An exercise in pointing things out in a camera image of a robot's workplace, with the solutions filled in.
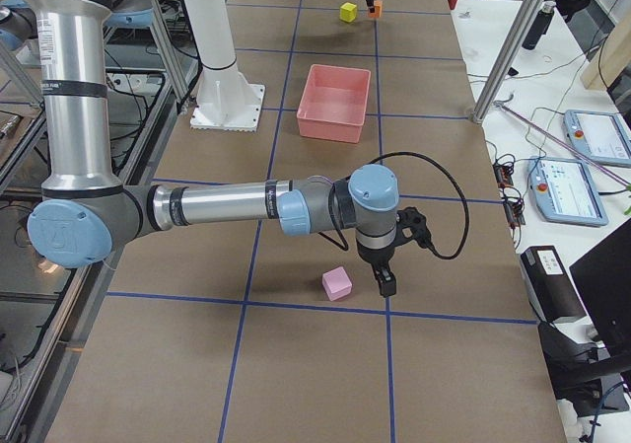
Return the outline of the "blue teach pendant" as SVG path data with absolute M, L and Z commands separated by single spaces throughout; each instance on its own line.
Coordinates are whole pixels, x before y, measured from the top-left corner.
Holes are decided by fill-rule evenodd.
M 619 113 L 567 110 L 563 126 L 571 145 L 592 161 L 630 167 L 630 138 Z
M 608 224 L 593 178 L 583 161 L 531 157 L 527 180 L 534 203 L 546 221 L 589 227 Z

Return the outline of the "pink foam block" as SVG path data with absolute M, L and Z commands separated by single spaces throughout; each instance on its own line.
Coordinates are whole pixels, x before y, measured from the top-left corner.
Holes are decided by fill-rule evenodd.
M 321 281 L 322 287 L 330 301 L 346 297 L 352 291 L 352 281 L 343 266 L 325 272 Z

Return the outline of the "orange foam block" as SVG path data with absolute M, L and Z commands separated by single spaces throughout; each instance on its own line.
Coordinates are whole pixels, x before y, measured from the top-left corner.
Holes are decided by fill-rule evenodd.
M 374 0 L 371 5 L 367 8 L 368 17 L 371 19 L 379 19 L 383 12 L 383 1 L 382 0 Z

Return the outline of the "yellow foam block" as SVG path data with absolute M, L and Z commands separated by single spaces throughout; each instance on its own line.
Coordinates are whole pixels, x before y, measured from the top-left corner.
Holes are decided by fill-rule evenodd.
M 351 2 L 344 2 L 339 7 L 339 19 L 347 24 L 354 22 L 357 18 L 358 7 Z

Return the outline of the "aluminium frame post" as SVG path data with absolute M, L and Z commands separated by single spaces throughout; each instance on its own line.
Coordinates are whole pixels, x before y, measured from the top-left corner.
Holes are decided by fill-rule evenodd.
M 470 120 L 472 122 L 481 124 L 486 114 L 489 112 L 491 104 L 496 99 L 504 83 L 504 79 L 508 74 L 509 68 L 512 66 L 542 3 L 543 0 L 522 1 L 504 43 L 502 44 L 498 57 L 490 71 L 489 77 L 470 114 Z

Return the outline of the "near blue teach pendant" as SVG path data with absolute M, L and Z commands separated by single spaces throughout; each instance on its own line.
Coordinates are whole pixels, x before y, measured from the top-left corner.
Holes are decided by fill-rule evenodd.
M 527 180 L 534 203 L 546 221 L 589 227 L 608 224 L 593 178 L 583 161 L 531 157 Z

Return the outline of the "pink plastic bin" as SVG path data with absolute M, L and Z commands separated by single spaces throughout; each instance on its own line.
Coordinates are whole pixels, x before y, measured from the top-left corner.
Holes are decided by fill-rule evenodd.
M 313 64 L 297 109 L 300 135 L 356 144 L 365 124 L 372 73 Z

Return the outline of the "black box with label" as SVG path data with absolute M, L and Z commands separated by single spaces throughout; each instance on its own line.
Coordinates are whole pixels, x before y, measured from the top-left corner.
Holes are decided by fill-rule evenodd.
M 520 255 L 530 304 L 554 325 L 575 323 L 587 314 L 554 246 L 533 246 Z

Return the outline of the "far blue teach pendant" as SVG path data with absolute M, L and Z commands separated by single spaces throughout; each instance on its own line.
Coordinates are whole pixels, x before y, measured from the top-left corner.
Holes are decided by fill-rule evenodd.
M 592 161 L 630 167 L 630 138 L 619 113 L 567 110 L 563 126 L 571 145 Z

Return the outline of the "black monitor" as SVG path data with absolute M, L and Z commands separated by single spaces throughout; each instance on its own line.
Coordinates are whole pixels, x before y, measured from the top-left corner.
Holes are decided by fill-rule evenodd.
M 630 352 L 630 221 L 570 267 L 598 335 L 611 354 Z

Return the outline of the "black water bottle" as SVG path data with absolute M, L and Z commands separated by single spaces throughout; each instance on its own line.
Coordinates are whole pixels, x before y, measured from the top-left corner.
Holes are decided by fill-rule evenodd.
M 546 34 L 554 16 L 556 2 L 546 0 L 538 11 L 526 37 L 522 43 L 522 48 L 534 50 L 543 35 Z

